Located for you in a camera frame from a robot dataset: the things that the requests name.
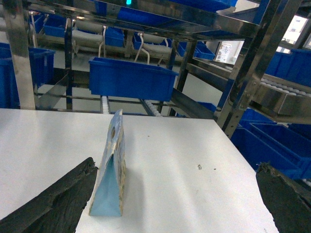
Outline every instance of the metal shelving rack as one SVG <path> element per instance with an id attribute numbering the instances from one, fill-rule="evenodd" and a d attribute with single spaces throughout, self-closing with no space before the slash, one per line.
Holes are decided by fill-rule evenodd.
<path id="1" fill-rule="evenodd" d="M 177 84 L 173 90 L 174 110 L 182 111 L 190 117 L 213 118 L 231 137 L 243 113 L 251 106 L 275 121 L 311 123 L 311 98 L 290 96 L 261 82 L 263 76 L 299 90 L 311 93 L 310 89 L 264 74 L 282 37 L 302 0 L 263 0 L 266 5 L 260 23 L 223 16 L 181 5 L 167 0 L 133 0 L 126 5 L 125 0 L 100 0 L 107 3 L 106 16 L 95 12 L 94 2 L 87 0 L 3 0 L 17 88 L 21 109 L 52 109 L 66 91 L 67 108 L 72 109 L 72 83 L 76 82 L 71 69 L 71 25 L 72 20 L 86 20 L 102 25 L 114 26 L 130 31 L 156 34 L 172 38 L 173 49 L 167 63 L 172 68 L 179 41 L 188 41 Z M 117 19 L 121 7 L 127 7 L 150 14 L 160 15 L 171 20 L 150 27 Z M 60 81 L 46 94 L 33 96 L 30 63 L 28 56 L 27 33 L 23 9 L 58 14 L 67 18 L 65 34 L 66 69 Z M 243 47 L 233 67 L 226 64 L 193 58 L 197 41 L 244 40 Z M 216 112 L 212 113 L 182 93 L 188 73 L 223 92 Z M 87 73 L 82 78 L 87 80 Z M 158 104 L 161 111 L 163 103 Z"/>

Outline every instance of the metal pole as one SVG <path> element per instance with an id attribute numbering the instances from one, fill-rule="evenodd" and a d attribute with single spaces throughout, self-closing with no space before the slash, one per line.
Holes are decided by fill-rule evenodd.
<path id="1" fill-rule="evenodd" d="M 194 52 L 195 52 L 195 47 L 196 47 L 197 41 L 189 41 L 187 43 L 186 46 L 186 51 L 184 54 L 184 58 L 183 61 L 180 65 L 180 70 L 179 70 L 179 75 L 177 78 L 177 82 L 176 82 L 176 89 L 180 92 L 183 91 L 185 83 L 186 83 L 186 79 L 187 79 L 187 75 L 188 75 L 188 70 L 186 69 L 187 63 L 192 61 Z M 176 111 L 174 109 L 171 109 L 169 111 L 169 115 L 170 116 L 174 116 L 176 115 Z"/>
<path id="2" fill-rule="evenodd" d="M 10 41 L 20 108 L 35 110 L 34 88 L 28 53 L 28 36 L 22 1 L 4 0 L 2 4 Z"/>
<path id="3" fill-rule="evenodd" d="M 166 69 L 170 69 L 170 70 L 173 69 L 173 66 L 174 66 L 174 63 L 175 63 L 175 57 L 176 57 L 177 47 L 178 47 L 178 41 L 173 40 L 173 42 L 172 42 L 172 51 L 171 51 L 171 54 L 170 54 L 169 61 L 168 61 L 168 63 L 166 64 Z M 160 114 L 161 114 L 161 112 L 162 112 L 163 103 L 164 103 L 163 101 L 160 101 L 160 102 L 159 102 L 159 105 L 158 105 L 158 107 L 157 107 L 157 111 L 158 111 Z"/>
<path id="4" fill-rule="evenodd" d="M 125 44 L 125 54 L 124 54 L 126 58 L 129 58 L 132 54 L 133 36 L 134 36 L 134 32 L 128 30 L 127 37 L 126 37 L 126 44 Z"/>
<path id="5" fill-rule="evenodd" d="M 270 1 L 248 52 L 239 56 L 238 60 L 242 64 L 239 62 L 234 66 L 230 75 L 234 82 L 227 85 L 229 94 L 223 101 L 223 106 L 218 105 L 214 115 L 229 138 L 256 93 L 260 80 L 301 2 L 302 0 Z"/>
<path id="6" fill-rule="evenodd" d="M 72 20 L 67 18 L 65 28 L 65 71 L 68 74 L 68 87 L 66 90 L 67 96 L 72 96 Z M 66 98 L 67 109 L 72 109 L 72 99 Z"/>

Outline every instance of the blue plastic bin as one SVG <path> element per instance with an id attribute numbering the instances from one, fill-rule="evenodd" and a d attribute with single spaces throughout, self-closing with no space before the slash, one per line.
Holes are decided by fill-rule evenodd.
<path id="1" fill-rule="evenodd" d="M 201 41 L 199 41 L 196 45 L 196 49 L 198 50 L 197 57 L 199 58 L 213 60 L 215 57 L 215 54 L 209 50 L 208 47 L 206 47 L 206 45 Z"/>
<path id="2" fill-rule="evenodd" d="M 65 37 L 66 19 L 60 16 L 50 15 L 44 23 L 45 35 Z"/>
<path id="3" fill-rule="evenodd" d="M 178 73 L 162 67 L 93 57 L 89 89 L 94 95 L 169 101 Z"/>
<path id="4" fill-rule="evenodd" d="M 38 87 L 53 78 L 54 53 L 53 50 L 29 48 L 32 78 Z M 19 106 L 10 46 L 5 43 L 0 43 L 0 93 L 0 107 Z"/>
<path id="5" fill-rule="evenodd" d="M 283 125 L 251 124 L 250 131 L 273 147 L 304 173 L 301 178 L 311 178 L 311 141 Z"/>
<path id="6" fill-rule="evenodd" d="M 299 167 L 247 129 L 236 128 L 231 141 L 254 170 L 258 169 L 260 163 L 265 162 L 291 179 L 301 179 L 302 171 Z"/>
<path id="7" fill-rule="evenodd" d="M 311 87 L 311 51 L 291 50 L 292 62 L 290 69 L 285 77 L 286 80 Z"/>
<path id="8" fill-rule="evenodd" d="M 296 133 L 306 137 L 311 140 L 311 125 L 303 125 L 303 124 L 290 124 L 289 128 Z"/>
<path id="9" fill-rule="evenodd" d="M 283 52 L 276 52 L 266 70 L 270 74 L 279 78 L 285 78 L 291 68 L 292 55 Z"/>
<path id="10" fill-rule="evenodd" d="M 35 33 L 39 33 L 41 29 L 43 28 L 44 24 L 44 19 L 45 15 L 44 14 L 39 14 L 39 15 L 34 15 L 34 20 L 35 20 Z M 32 24 L 31 16 L 29 16 L 29 23 Z"/>
<path id="11" fill-rule="evenodd" d="M 95 9 L 98 14 L 105 16 L 107 14 L 107 3 L 95 1 Z"/>
<path id="12" fill-rule="evenodd" d="M 137 11 L 124 7 L 120 9 L 118 19 L 147 26 L 157 26 L 162 23 L 171 21 L 171 19 L 163 16 L 157 16 L 147 12 Z"/>
<path id="13" fill-rule="evenodd" d="M 105 34 L 106 45 L 123 47 L 124 33 L 119 28 L 107 28 Z"/>
<path id="14" fill-rule="evenodd" d="M 202 10 L 216 12 L 235 6 L 237 0 L 170 0 L 179 4 L 192 6 Z"/>
<path id="15" fill-rule="evenodd" d="M 180 55 L 181 57 L 183 57 L 183 56 L 185 55 L 186 46 L 187 46 L 187 43 L 186 43 L 186 42 L 179 42 L 177 51 L 178 51 L 178 53 L 179 53 L 179 55 Z M 198 56 L 198 53 L 199 53 L 199 51 L 195 48 L 195 52 L 194 52 L 193 56 L 194 56 L 194 57 L 197 57 L 197 56 Z"/>
<path id="16" fill-rule="evenodd" d="M 0 108 L 17 108 L 19 98 L 10 50 L 0 49 Z"/>
<path id="17" fill-rule="evenodd" d="M 270 120 L 269 118 L 265 117 L 264 115 L 256 112 L 255 110 L 248 108 L 241 120 L 240 120 L 240 124 L 246 128 L 246 129 L 250 129 L 251 125 L 250 123 L 269 123 L 269 124 L 275 124 L 272 120 Z"/>
<path id="18" fill-rule="evenodd" d="M 140 36 L 137 33 L 134 33 L 133 45 L 134 45 L 134 49 L 139 50 L 140 45 L 141 45 L 141 39 L 140 39 Z"/>

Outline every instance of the white tabletop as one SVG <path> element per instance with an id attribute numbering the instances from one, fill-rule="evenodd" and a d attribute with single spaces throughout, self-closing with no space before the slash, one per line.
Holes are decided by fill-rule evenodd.
<path id="1" fill-rule="evenodd" d="M 87 157 L 99 166 L 111 118 L 0 109 L 0 219 Z M 254 170 L 213 120 L 124 116 L 123 123 L 123 216 L 88 216 L 88 202 L 78 233 L 278 232 Z"/>

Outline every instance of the metal shelf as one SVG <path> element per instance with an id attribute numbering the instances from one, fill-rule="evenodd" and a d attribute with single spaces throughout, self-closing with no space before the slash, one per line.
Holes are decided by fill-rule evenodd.
<path id="1" fill-rule="evenodd" d="M 259 8 L 265 10 L 263 16 L 259 14 L 261 21 L 258 20 L 258 15 L 255 14 L 254 16 L 254 19 L 256 19 L 254 21 L 260 21 L 260 24 L 245 21 L 245 18 L 243 18 L 245 15 L 223 16 L 168 0 L 133 0 L 131 5 L 126 5 L 123 0 L 101 0 L 100 2 L 107 3 L 106 16 L 96 13 L 95 3 L 88 0 L 60 0 L 57 2 L 51 0 L 23 0 L 24 6 L 27 3 L 28 10 L 67 17 L 64 40 L 66 62 L 64 78 L 68 79 L 66 96 L 72 96 L 72 20 L 79 19 L 174 39 L 172 53 L 167 64 L 170 69 L 175 61 L 177 42 L 189 41 L 181 63 L 176 90 L 173 91 L 172 101 L 190 117 L 214 118 L 228 137 L 233 134 L 248 106 L 261 111 L 274 120 L 310 122 L 311 113 L 306 107 L 306 104 L 310 102 L 310 97 L 290 96 L 260 83 L 274 55 L 274 51 L 276 51 L 282 40 L 293 16 L 299 10 L 302 0 L 271 0 L 264 3 L 267 5 L 261 4 Z M 12 4 L 8 4 L 6 1 L 3 3 L 5 19 L 7 25 L 9 25 L 8 34 L 12 53 L 17 57 L 24 58 L 24 54 L 20 54 L 18 51 L 21 50 L 21 46 L 22 51 L 26 51 L 27 43 L 21 45 L 20 40 L 14 38 L 17 32 L 21 32 L 24 41 L 26 38 L 26 32 L 21 26 L 23 24 L 23 15 L 20 13 L 23 9 L 22 0 L 14 0 Z M 121 21 L 118 19 L 121 7 L 167 17 L 168 22 L 151 27 Z M 18 17 L 11 17 L 16 13 L 19 13 Z M 233 67 L 193 58 L 198 40 L 222 39 L 244 40 L 237 62 Z M 24 67 L 25 64 L 28 67 L 28 55 L 26 59 L 15 59 L 14 62 L 15 67 Z M 31 78 L 29 79 L 31 77 L 30 69 L 28 69 L 27 73 L 29 74 L 27 81 L 30 85 L 32 84 Z M 188 73 L 223 91 L 214 115 L 211 115 L 210 111 L 205 111 L 195 101 L 182 94 Z M 25 93 L 21 85 L 17 84 L 17 86 L 18 92 L 21 90 L 23 97 L 27 97 L 29 100 L 31 93 Z M 53 93 L 54 89 L 52 88 L 48 94 L 54 97 L 60 96 L 58 92 Z M 67 98 L 68 109 L 72 107 L 71 100 L 71 98 Z"/>
<path id="2" fill-rule="evenodd" d="M 107 11 L 106 16 L 92 11 L 92 9 L 95 9 L 95 3 L 86 0 L 75 0 L 72 2 L 72 5 L 68 5 L 68 1 L 66 0 L 57 2 L 49 0 L 27 0 L 27 2 L 30 10 L 43 11 L 49 14 L 60 14 L 65 17 L 72 17 L 72 19 L 89 20 L 107 26 L 158 34 L 179 40 L 209 40 L 211 36 L 204 36 L 202 32 L 211 32 L 215 30 L 234 33 L 239 35 L 239 38 L 254 37 L 258 29 L 258 25 L 251 22 L 203 11 L 171 1 L 134 0 L 131 5 L 126 5 L 125 1 L 121 0 L 101 0 L 101 2 L 106 2 L 107 8 L 110 9 Z M 164 16 L 171 19 L 171 21 L 156 27 L 124 22 L 117 19 L 121 6 Z M 185 23 L 191 26 L 183 28 L 183 24 Z M 205 30 L 191 30 L 191 28 L 195 29 L 198 25 L 204 26 Z"/>
<path id="3" fill-rule="evenodd" d="M 187 64 L 186 69 L 223 92 L 232 72 L 230 65 L 195 58 Z M 250 107 L 273 121 L 311 124 L 311 88 L 264 74 Z"/>

